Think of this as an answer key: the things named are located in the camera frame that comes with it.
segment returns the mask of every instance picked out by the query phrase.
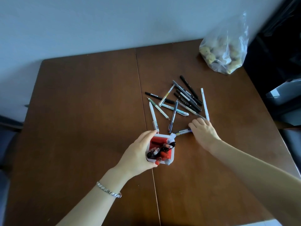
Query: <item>white wall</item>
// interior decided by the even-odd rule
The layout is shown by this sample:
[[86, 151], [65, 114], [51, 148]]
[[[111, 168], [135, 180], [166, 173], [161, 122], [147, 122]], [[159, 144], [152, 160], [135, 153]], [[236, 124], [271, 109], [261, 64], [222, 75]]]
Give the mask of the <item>white wall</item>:
[[247, 11], [253, 36], [283, 0], [1, 0], [0, 115], [24, 121], [43, 59], [202, 38]]

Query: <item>right hand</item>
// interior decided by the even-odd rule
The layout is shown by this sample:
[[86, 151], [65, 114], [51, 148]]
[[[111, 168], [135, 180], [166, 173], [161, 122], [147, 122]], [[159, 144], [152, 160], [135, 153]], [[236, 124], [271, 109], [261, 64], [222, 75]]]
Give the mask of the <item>right hand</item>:
[[220, 140], [212, 124], [208, 120], [197, 118], [188, 125], [194, 134], [197, 142], [207, 151], [210, 151], [210, 146]]

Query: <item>food in plastic bag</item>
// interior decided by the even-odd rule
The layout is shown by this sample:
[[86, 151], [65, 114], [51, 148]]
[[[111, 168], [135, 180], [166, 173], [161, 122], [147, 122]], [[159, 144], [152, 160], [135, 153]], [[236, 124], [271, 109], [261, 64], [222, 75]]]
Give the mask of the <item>food in plastic bag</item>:
[[199, 51], [212, 70], [231, 74], [243, 65], [248, 41], [248, 26], [244, 12], [214, 28], [201, 42]]

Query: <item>black marker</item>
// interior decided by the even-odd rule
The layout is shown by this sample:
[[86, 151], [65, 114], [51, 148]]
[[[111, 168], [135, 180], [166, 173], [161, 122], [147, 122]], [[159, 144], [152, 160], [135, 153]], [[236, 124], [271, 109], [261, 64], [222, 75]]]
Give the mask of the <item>black marker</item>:
[[188, 87], [188, 89], [191, 91], [191, 93], [199, 99], [199, 96], [195, 93], [195, 91], [191, 88], [191, 86], [188, 84], [188, 82], [184, 79], [183, 75], [180, 75], [180, 79], [183, 81], [183, 83]]
[[202, 111], [202, 109], [200, 107], [198, 107], [196, 104], [192, 103], [192, 101], [186, 97], [186, 95], [184, 95], [181, 91], [179, 91], [178, 89], [176, 90], [178, 94], [182, 95], [183, 98], [185, 98], [194, 108], [195, 111], [197, 111], [198, 113]]
[[196, 110], [192, 105], [190, 105], [189, 103], [187, 103], [178, 93], [174, 92], [173, 93], [177, 98], [180, 99], [180, 101], [186, 105], [188, 108], [190, 108], [191, 110], [195, 111], [196, 113], [199, 113], [198, 110]]
[[[146, 95], [149, 95], [149, 96], [151, 96], [151, 97], [154, 97], [154, 98], [157, 98], [157, 99], [162, 100], [161, 97], [159, 97], [159, 96], [157, 96], [157, 95], [154, 95], [154, 94], [152, 94], [152, 93], [145, 92], [145, 94], [146, 94]], [[170, 103], [170, 104], [174, 104], [174, 103], [175, 103], [174, 101], [169, 100], [169, 99], [167, 99], [167, 98], [165, 99], [165, 102]]]
[[191, 96], [192, 99], [195, 100], [195, 102], [199, 105], [202, 106], [203, 102], [201, 102], [199, 99], [197, 99], [196, 97], [194, 97], [191, 93], [189, 93], [187, 90], [185, 90], [182, 86], [180, 86], [189, 96]]

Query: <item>pen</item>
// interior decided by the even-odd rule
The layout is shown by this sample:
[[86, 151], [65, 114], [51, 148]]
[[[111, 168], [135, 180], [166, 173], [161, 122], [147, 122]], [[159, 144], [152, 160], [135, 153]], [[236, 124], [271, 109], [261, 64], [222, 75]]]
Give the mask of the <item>pen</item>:
[[[165, 107], [165, 108], [169, 108], [169, 109], [171, 109], [171, 110], [174, 110], [174, 109], [175, 109], [174, 107], [171, 107], [171, 106], [166, 105], [166, 104], [162, 104], [162, 106]], [[189, 113], [186, 113], [186, 112], [184, 112], [184, 111], [182, 111], [182, 110], [179, 110], [179, 109], [177, 109], [177, 113], [179, 113], [179, 114], [181, 114], [181, 115], [183, 115], [183, 116], [189, 116]]]
[[160, 111], [160, 113], [162, 113], [162, 115], [163, 115], [166, 119], [170, 120], [169, 117], [166, 115], [166, 113], [164, 113], [163, 110], [161, 110], [160, 107], [157, 106], [156, 103], [153, 102], [152, 99], [148, 98], [148, 100], [153, 104], [153, 106], [155, 106], [155, 107], [157, 108], [157, 110]]
[[179, 136], [179, 135], [182, 135], [182, 134], [185, 134], [185, 133], [190, 133], [192, 132], [190, 128], [186, 128], [186, 129], [183, 129], [183, 130], [180, 130], [180, 131], [177, 131], [175, 133], [176, 136]]
[[[157, 95], [154, 95], [154, 94], [152, 94], [152, 93], [145, 92], [145, 94], [146, 94], [146, 95], [149, 95], [149, 96], [151, 96], [151, 97], [160, 99], [160, 100], [163, 99], [163, 98], [161, 98], [161, 97], [159, 97], [159, 96], [157, 96]], [[169, 99], [167, 99], [167, 98], [165, 99], [165, 102], [168, 102], [168, 103], [170, 103], [170, 104], [174, 104], [174, 103], [175, 103], [173, 100], [169, 100]]]
[[153, 117], [153, 127], [154, 127], [154, 129], [156, 129], [157, 132], [159, 133], [159, 126], [158, 126], [158, 123], [157, 123], [155, 111], [153, 110], [153, 105], [152, 105], [151, 102], [149, 102], [149, 105], [150, 105], [151, 116]]
[[183, 98], [185, 98], [188, 102], [190, 102], [190, 104], [195, 108], [196, 111], [201, 112], [202, 109], [200, 107], [198, 107], [196, 104], [192, 103], [191, 100], [186, 97], [181, 91], [179, 91], [178, 89], [176, 90], [178, 94], [181, 94]]
[[192, 109], [193, 111], [198, 113], [198, 110], [196, 110], [192, 105], [190, 105], [189, 103], [187, 103], [177, 92], [173, 93], [177, 98], [180, 99], [180, 101], [186, 105], [187, 107], [189, 107], [190, 109]]
[[179, 85], [179, 87], [181, 87], [192, 99], [195, 100], [195, 102], [199, 105], [199, 106], [202, 106], [203, 103], [197, 99], [196, 97], [194, 97], [191, 93], [189, 93], [187, 90], [185, 90], [182, 86]]
[[204, 119], [204, 120], [206, 119], [205, 117], [201, 116], [200, 114], [198, 114], [197, 112], [193, 111], [191, 108], [189, 108], [189, 107], [183, 105], [183, 104], [180, 103], [180, 102], [179, 102], [179, 105], [182, 106], [183, 108], [187, 109], [188, 111], [190, 111], [192, 114], [194, 114], [194, 115], [196, 115], [196, 116], [198, 116], [198, 117], [200, 117], [200, 118], [202, 118], [202, 119]]
[[191, 93], [198, 99], [198, 95], [195, 93], [195, 91], [191, 88], [191, 86], [188, 84], [188, 82], [184, 79], [183, 75], [180, 75], [180, 79], [183, 81], [183, 83], [187, 86], [187, 88], [191, 91]]
[[172, 87], [170, 88], [170, 90], [167, 92], [167, 94], [162, 98], [162, 100], [159, 102], [159, 106], [161, 107], [161, 105], [164, 103], [165, 98], [167, 97], [167, 95], [171, 92], [171, 90], [175, 87], [175, 84], [172, 85]]
[[183, 89], [182, 87], [179, 86], [178, 83], [176, 83], [174, 80], [172, 80], [172, 82], [175, 84], [175, 86], [186, 96], [188, 97], [192, 103], [194, 103], [195, 105], [197, 105], [197, 103], [194, 101], [194, 99], [191, 98], [191, 96], [189, 96]]
[[204, 109], [205, 109], [205, 114], [206, 114], [206, 119], [209, 120], [209, 113], [206, 105], [206, 100], [205, 100], [205, 95], [204, 95], [204, 90], [201, 88], [201, 93], [202, 93], [202, 98], [203, 98], [203, 103], [204, 103]]
[[168, 133], [171, 133], [173, 122], [175, 121], [175, 114], [177, 113], [178, 103], [179, 103], [179, 101], [176, 100], [175, 101], [175, 108], [173, 110], [173, 114], [172, 114], [172, 118], [171, 118], [171, 122], [170, 122], [170, 125], [168, 127]]

